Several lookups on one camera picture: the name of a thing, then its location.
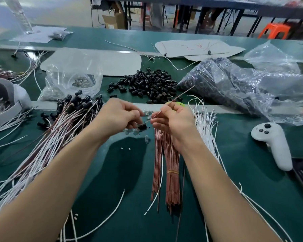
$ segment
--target floor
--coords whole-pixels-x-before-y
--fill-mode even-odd
[[[102,15],[112,15],[109,11],[97,11],[90,8],[90,0],[20,0],[24,8],[24,12],[31,23],[33,24],[47,24],[59,26],[82,26],[82,27],[96,27],[104,28],[104,20]],[[165,6],[167,19],[164,21],[164,27],[159,29],[151,26],[146,22],[147,31],[161,31],[161,32],[178,32],[173,28],[175,6]],[[233,25],[232,20],[235,20],[237,13],[232,13],[230,19],[226,18],[222,24],[219,35],[229,35]],[[139,23],[140,10],[137,14],[132,13],[132,30],[142,30],[142,24]],[[194,33],[198,21],[199,13],[196,14],[194,20],[190,21],[188,33]],[[216,34],[218,25],[222,16],[219,16],[214,29],[201,30],[199,33]],[[257,37],[260,31],[271,21],[272,18],[263,18],[256,29],[256,32],[251,36]],[[249,32],[255,18],[243,17],[235,31],[234,36],[246,36]],[[275,22],[282,22],[283,19],[276,19]],[[0,33],[18,27],[18,23],[14,18],[12,12],[8,9],[5,2],[0,0]]]

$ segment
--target white vr controller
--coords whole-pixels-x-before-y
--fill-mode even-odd
[[[293,168],[290,148],[283,128],[276,123],[262,123],[251,130],[253,139],[266,142],[270,147],[279,169],[291,171]]]

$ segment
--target black pants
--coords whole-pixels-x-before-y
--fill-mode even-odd
[[[180,5],[180,9],[178,11],[177,23],[181,23],[182,15],[183,15],[183,24],[187,24],[190,14],[190,6]]]
[[[211,17],[210,19],[212,21],[215,21],[219,15],[223,12],[224,8],[216,8],[215,11],[213,12],[213,14],[211,14]],[[204,18],[206,17],[206,13],[210,11],[210,8],[208,7],[202,7],[201,9],[201,13],[200,13],[200,16],[201,16],[201,24],[203,23],[203,20]]]

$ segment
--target green table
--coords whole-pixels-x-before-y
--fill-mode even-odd
[[[177,34],[164,32],[137,32],[123,30],[93,29],[70,27],[75,31],[64,42],[52,41],[48,44],[23,44],[31,46],[44,46],[47,48],[74,47],[84,49],[110,49],[123,50],[122,47],[106,44],[104,39],[111,42],[121,43],[134,47],[140,51],[154,52],[150,43],[155,44],[161,40],[171,39],[201,39],[212,38],[227,40],[230,45],[242,46],[249,49],[266,42],[265,39],[245,37],[220,37],[194,34]],[[0,36],[0,44],[3,46],[16,45],[7,41],[13,36],[13,32]],[[300,67],[303,73],[303,45],[297,41],[272,40],[272,43],[281,48],[296,59],[302,61]],[[7,69],[26,69],[27,60],[20,54],[18,61],[10,57],[10,52],[0,51],[0,65]],[[242,60],[232,60],[241,67],[250,67]],[[185,67],[189,61],[173,59],[177,67]],[[174,79],[179,81],[189,69],[176,71],[169,66],[167,61],[156,59],[154,63],[147,62],[142,57],[142,70],[147,66],[152,69],[166,69]],[[44,87],[45,73],[41,70],[36,72],[41,88]],[[105,77],[101,86],[104,100],[109,98],[105,92],[110,81],[119,78]],[[32,100],[36,100],[39,89],[29,77],[23,84],[29,92]],[[122,99],[134,103],[144,103],[147,99],[131,97],[129,93],[120,94]],[[4,141],[17,139],[19,136],[28,135],[22,142],[0,149],[0,178],[5,179],[18,164],[27,156],[32,147],[27,151],[12,155],[16,150],[36,139],[42,131],[36,127],[40,120],[40,111],[35,111],[34,118],[24,124],[15,135],[9,136]],[[266,145],[254,141],[250,136],[251,129],[263,119],[250,118],[241,114],[218,114],[219,122],[217,132],[217,144],[225,163],[230,178],[235,183],[241,183],[243,191],[254,201],[265,208],[289,233],[294,242],[303,241],[303,190],[293,176],[280,171],[272,155],[267,151]],[[303,126],[287,127],[286,137],[291,148],[293,157],[303,157]],[[145,144],[145,135],[152,140]],[[117,212],[92,235],[81,241],[167,241],[174,240],[176,235],[178,217],[177,214],[170,216],[164,204],[164,189],[161,191],[160,212],[157,214],[156,206],[144,216],[144,212],[150,205],[150,193],[154,169],[154,132],[150,128],[138,136],[125,136],[124,133],[110,138],[101,147],[95,157],[78,197],[73,206],[73,212],[78,213],[76,221],[77,234],[82,235],[100,224],[116,207],[123,189],[124,199]],[[68,237],[72,236],[68,228]],[[203,217],[200,212],[196,195],[187,173],[183,196],[183,212],[178,241],[205,241],[205,229]]]

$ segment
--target rubber band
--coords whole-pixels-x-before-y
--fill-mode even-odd
[[[175,170],[168,170],[166,173],[175,173],[175,174],[179,175],[179,172],[175,171]]]

